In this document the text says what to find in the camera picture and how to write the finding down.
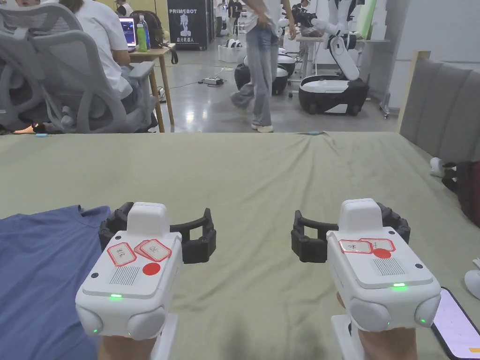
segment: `plastic bottle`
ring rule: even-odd
[[[147,22],[145,21],[145,17],[143,15],[140,15],[139,23],[144,26],[145,37],[147,39],[147,50],[150,50],[150,33],[148,32],[148,25],[147,25]]]
[[[138,38],[138,51],[147,52],[147,39],[145,36],[144,26],[140,23],[137,24],[137,38]]]

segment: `speaker grille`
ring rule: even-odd
[[[137,278],[140,267],[138,266],[121,266],[114,271],[110,284],[112,285],[133,285]]]
[[[394,257],[389,259],[373,259],[372,265],[382,276],[405,275],[405,270],[401,263]]]

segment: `black poster stand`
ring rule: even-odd
[[[205,50],[208,44],[205,0],[168,0],[170,42],[177,49]]]

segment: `green bottle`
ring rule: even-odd
[[[137,24],[137,38],[138,38],[138,51],[147,52],[147,37],[145,35],[144,26],[140,23]]]

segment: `handwritten label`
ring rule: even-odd
[[[126,242],[109,247],[107,252],[115,266],[123,266],[137,259],[137,256]]]
[[[172,254],[172,251],[157,239],[145,242],[140,246],[140,250],[156,262],[161,262]]]
[[[395,246],[393,245],[393,242],[389,239],[360,239],[360,241],[368,241],[370,244],[372,244],[373,250],[376,249],[385,249],[390,252],[394,252]]]
[[[372,249],[368,241],[340,240],[342,252],[356,252],[360,254],[371,254]]]

